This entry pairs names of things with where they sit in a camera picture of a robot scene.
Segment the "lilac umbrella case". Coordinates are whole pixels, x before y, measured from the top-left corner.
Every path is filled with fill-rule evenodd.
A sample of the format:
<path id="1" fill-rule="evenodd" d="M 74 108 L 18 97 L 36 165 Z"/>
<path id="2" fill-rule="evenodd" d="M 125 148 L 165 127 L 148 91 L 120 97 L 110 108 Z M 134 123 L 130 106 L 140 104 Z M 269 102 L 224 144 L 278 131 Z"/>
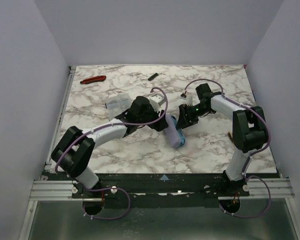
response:
<path id="1" fill-rule="evenodd" d="M 167 136 L 170 145 L 173 148 L 177 148 L 181 143 L 181 139 L 175 126 L 175 119 L 171 115 L 166 114 L 165 120 L 168 124 L 168 127 L 164 129 L 165 135 Z"/>

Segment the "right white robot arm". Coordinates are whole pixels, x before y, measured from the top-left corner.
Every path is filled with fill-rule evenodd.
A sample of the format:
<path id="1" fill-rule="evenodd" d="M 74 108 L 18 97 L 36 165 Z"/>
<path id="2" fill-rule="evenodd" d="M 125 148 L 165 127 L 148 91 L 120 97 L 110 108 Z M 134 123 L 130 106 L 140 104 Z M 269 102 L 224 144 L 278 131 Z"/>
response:
<path id="1" fill-rule="evenodd" d="M 225 96 L 224 92 L 213 92 L 207 83 L 195 88 L 199 103 L 179 106 L 176 129 L 185 129 L 198 123 L 199 117 L 221 113 L 232 120 L 232 139 L 235 146 L 232 159 L 224 171 L 229 182 L 245 177 L 252 155 L 267 148 L 270 141 L 263 109 L 260 106 L 242 105 Z"/>

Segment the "blue folding umbrella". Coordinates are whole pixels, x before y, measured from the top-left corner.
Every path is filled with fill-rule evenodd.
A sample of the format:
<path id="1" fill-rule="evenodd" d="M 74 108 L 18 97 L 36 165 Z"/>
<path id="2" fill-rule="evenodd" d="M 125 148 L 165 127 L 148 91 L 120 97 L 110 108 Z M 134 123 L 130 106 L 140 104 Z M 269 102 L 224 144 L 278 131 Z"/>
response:
<path id="1" fill-rule="evenodd" d="M 177 119 L 173 115 L 171 115 L 170 117 L 173 120 L 174 126 L 177 127 Z M 173 142 L 172 146 L 174 148 L 180 148 L 185 145 L 186 139 L 185 139 L 182 129 L 177 129 L 176 133 L 178 135 L 178 138 Z"/>

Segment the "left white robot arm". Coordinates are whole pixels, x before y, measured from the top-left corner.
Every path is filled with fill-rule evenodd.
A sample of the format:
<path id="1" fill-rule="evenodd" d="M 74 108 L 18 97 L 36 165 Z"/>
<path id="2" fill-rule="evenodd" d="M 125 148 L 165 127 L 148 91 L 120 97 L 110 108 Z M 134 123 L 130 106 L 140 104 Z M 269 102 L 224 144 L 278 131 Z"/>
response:
<path id="1" fill-rule="evenodd" d="M 61 167 L 87 189 L 93 189 L 99 182 L 99 177 L 88 167 L 93 150 L 109 141 L 124 138 L 141 126 L 161 132 L 168 127 L 166 112 L 166 109 L 155 109 L 150 99 L 137 96 L 130 108 L 106 124 L 87 132 L 76 126 L 68 128 L 52 151 L 51 158 L 57 168 Z"/>

